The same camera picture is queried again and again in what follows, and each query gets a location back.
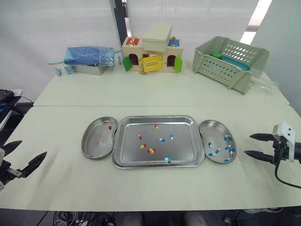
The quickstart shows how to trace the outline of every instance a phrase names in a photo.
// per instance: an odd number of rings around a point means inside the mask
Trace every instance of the white table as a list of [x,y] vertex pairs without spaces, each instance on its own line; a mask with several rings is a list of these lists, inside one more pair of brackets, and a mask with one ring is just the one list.
[[[111,157],[94,161],[80,151],[83,133],[93,120],[112,116],[188,114],[197,123],[224,123],[237,143],[230,164],[207,158],[197,167],[119,169]],[[15,179],[0,192],[0,208],[65,211],[226,210],[301,205],[301,189],[281,184],[274,166],[244,150],[273,154],[272,143],[249,138],[271,133],[286,121],[301,141],[301,119],[290,106],[204,107],[34,107],[8,142],[22,144],[6,160],[23,168],[47,151],[28,178]],[[301,185],[299,162],[282,161],[279,177]]]
[[[263,73],[262,78],[269,79]],[[109,67],[101,76],[75,73],[55,76],[35,106],[237,106],[289,105],[278,90],[250,89],[246,94],[192,71],[185,61],[181,73],[125,72]]]
[[[12,89],[11,91],[14,92],[14,96],[15,96],[15,97],[16,97],[16,96],[22,95],[22,90],[21,90],[21,89]],[[8,121],[10,115],[12,114],[12,112],[13,112],[13,111],[10,110],[10,111],[8,112],[8,114],[5,116],[5,118],[2,120],[2,122],[0,122],[0,131],[3,130],[3,128],[4,128],[5,124],[6,124],[6,122]]]

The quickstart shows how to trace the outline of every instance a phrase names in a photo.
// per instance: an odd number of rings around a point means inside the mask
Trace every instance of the light green basket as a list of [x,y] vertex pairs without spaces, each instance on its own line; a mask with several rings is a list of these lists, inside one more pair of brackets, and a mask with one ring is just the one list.
[[[210,56],[213,52],[244,63],[251,69],[245,72],[235,65]],[[245,93],[251,76],[261,76],[268,58],[269,52],[263,48],[217,36],[196,48],[192,68],[194,73],[199,72],[225,84],[228,89],[233,88]]]

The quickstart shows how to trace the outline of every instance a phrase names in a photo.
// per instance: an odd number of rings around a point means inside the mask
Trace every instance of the rectangular metal tray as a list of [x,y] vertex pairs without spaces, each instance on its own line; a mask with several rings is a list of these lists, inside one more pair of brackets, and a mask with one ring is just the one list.
[[[156,149],[156,152],[148,152],[149,148]],[[166,157],[171,157],[170,163],[166,162]],[[198,125],[187,115],[129,116],[122,119],[112,154],[114,164],[120,168],[197,166],[204,157]]]

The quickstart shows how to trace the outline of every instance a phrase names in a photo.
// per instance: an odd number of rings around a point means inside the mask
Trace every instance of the kidney-shaped metal tray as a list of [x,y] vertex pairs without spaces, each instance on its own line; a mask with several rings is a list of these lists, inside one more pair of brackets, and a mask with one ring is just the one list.
[[197,166],[204,157],[197,123],[187,115],[122,119],[112,154],[120,168]]
[[235,159],[237,154],[235,140],[224,124],[215,120],[206,120],[201,122],[199,131],[202,135],[205,155],[211,161],[229,163]]
[[81,141],[81,152],[89,159],[108,156],[114,144],[118,123],[112,117],[102,117],[93,121],[86,129]]

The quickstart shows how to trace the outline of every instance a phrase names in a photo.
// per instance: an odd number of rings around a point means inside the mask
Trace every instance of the plastic bag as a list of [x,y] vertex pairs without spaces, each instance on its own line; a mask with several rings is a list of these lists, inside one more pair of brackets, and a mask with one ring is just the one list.
[[251,88],[257,88],[268,92],[276,92],[279,89],[279,84],[277,82],[254,77],[251,77],[249,85]]
[[68,47],[64,57],[67,65],[114,66],[115,51],[112,47]]

